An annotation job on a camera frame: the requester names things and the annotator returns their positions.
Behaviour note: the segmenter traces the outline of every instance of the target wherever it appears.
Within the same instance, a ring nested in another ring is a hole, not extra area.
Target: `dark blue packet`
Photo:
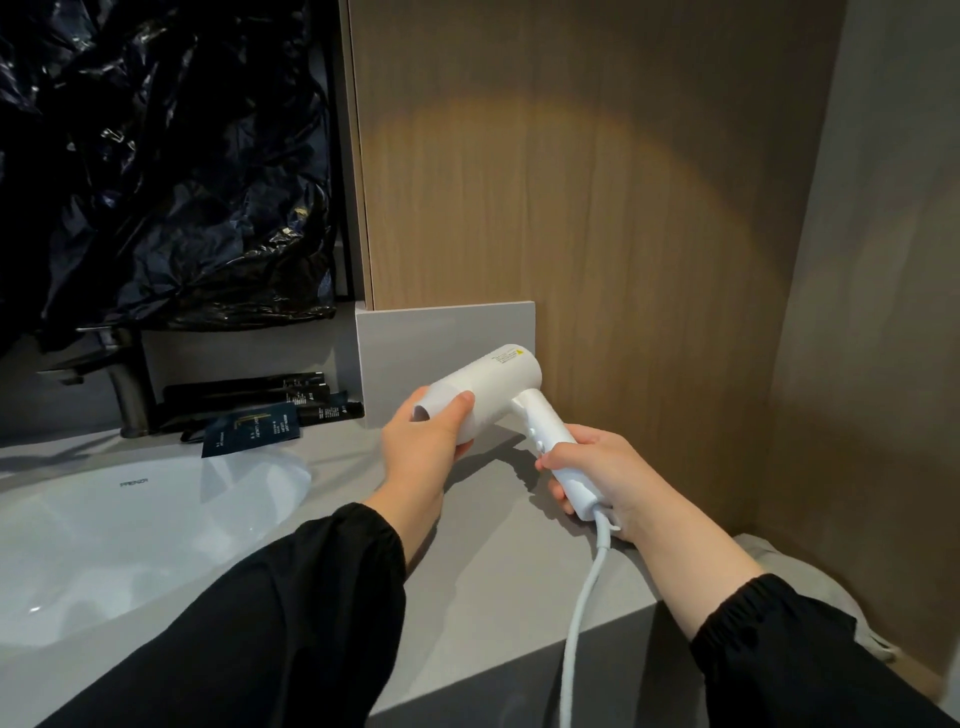
[[[226,455],[242,449],[296,440],[300,437],[297,406],[292,402],[268,404],[231,412],[206,427],[201,457]]]

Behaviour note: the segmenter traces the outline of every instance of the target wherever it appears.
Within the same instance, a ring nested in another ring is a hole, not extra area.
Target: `gray faucet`
[[[82,327],[77,331],[96,333],[101,349],[67,359],[39,373],[51,376],[62,384],[72,385],[82,384],[84,377],[91,372],[106,369],[120,407],[120,436],[149,435],[155,424],[156,400],[140,332],[133,328],[110,326]]]

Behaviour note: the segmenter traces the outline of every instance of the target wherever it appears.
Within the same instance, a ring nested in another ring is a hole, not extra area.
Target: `black toiletry tube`
[[[315,404],[319,406],[328,404],[331,402],[330,385],[314,384],[309,387],[288,387],[262,392],[231,392],[226,395],[199,397],[194,400],[165,402],[164,406],[177,414],[186,414],[190,412],[229,412],[245,407],[280,404],[286,401],[297,405]]]
[[[253,376],[246,379],[220,379],[191,384],[171,384],[163,388],[163,401],[183,402],[247,392],[300,389],[318,386],[325,384],[325,382],[323,372],[301,372],[290,375]]]
[[[363,414],[363,402],[359,401],[320,407],[312,405],[297,407],[297,420],[301,427],[335,423],[342,420],[357,420],[363,417]]]

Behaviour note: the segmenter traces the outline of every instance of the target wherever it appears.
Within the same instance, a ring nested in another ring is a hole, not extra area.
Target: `wood grain wall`
[[[852,0],[759,527],[940,674],[960,635],[960,4]]]
[[[375,308],[532,299],[562,416],[749,522],[836,0],[349,0]]]

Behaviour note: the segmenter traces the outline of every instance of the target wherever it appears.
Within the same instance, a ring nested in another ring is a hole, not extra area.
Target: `sink basin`
[[[149,453],[95,455],[0,497],[0,644],[54,643],[171,592],[252,550],[310,486],[280,449]]]

